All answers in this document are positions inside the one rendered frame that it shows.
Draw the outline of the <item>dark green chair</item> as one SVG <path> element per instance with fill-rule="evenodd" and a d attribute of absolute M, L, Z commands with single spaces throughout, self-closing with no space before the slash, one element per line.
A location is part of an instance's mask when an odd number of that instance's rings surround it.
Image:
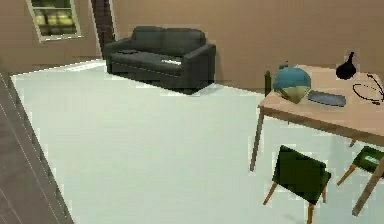
<path fill-rule="evenodd" d="M 348 170 L 337 182 L 337 185 L 340 186 L 355 171 L 356 168 L 373 174 L 382 158 L 384 158 L 384 152 L 370 146 L 364 146 L 354 158 Z"/>
<path fill-rule="evenodd" d="M 313 224 L 314 208 L 319 199 L 327 202 L 327 185 L 332 174 L 326 164 L 281 145 L 272 176 L 272 185 L 265 197 L 266 205 L 278 186 L 308 202 L 306 224 Z"/>

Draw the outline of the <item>light wooden table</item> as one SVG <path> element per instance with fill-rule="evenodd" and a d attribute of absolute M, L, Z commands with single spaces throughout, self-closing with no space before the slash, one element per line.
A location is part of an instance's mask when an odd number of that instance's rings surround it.
<path fill-rule="evenodd" d="M 301 68 L 311 76 L 313 89 L 343 95 L 346 97 L 346 105 L 332 107 L 308 100 L 301 100 L 295 104 L 275 92 L 270 92 L 258 105 L 259 118 L 250 170 L 255 169 L 263 121 L 266 116 L 384 147 L 384 102 L 375 105 L 361 99 L 353 91 L 353 88 L 359 84 L 366 85 L 372 81 L 379 81 L 378 75 L 358 73 L 350 80 L 341 81 L 336 78 L 333 69 L 305 65 Z"/>

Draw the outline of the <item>dark grey sofa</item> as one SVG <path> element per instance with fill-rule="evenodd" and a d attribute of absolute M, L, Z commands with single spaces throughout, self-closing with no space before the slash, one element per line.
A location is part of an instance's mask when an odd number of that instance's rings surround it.
<path fill-rule="evenodd" d="M 214 82 L 216 46 L 199 29 L 137 26 L 106 44 L 103 59 L 110 74 L 192 95 Z"/>

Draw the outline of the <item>white framed window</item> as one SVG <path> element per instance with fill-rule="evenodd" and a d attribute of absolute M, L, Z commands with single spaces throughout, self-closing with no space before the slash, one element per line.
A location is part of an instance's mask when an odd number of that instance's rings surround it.
<path fill-rule="evenodd" d="M 40 42 L 82 37 L 75 0 L 26 0 Z"/>

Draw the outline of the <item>dark brown room door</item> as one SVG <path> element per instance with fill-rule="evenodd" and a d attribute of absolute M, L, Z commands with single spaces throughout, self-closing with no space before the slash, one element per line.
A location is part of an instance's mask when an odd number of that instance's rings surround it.
<path fill-rule="evenodd" d="M 91 0 L 101 53 L 105 52 L 106 44 L 115 41 L 110 2 L 111 0 Z"/>

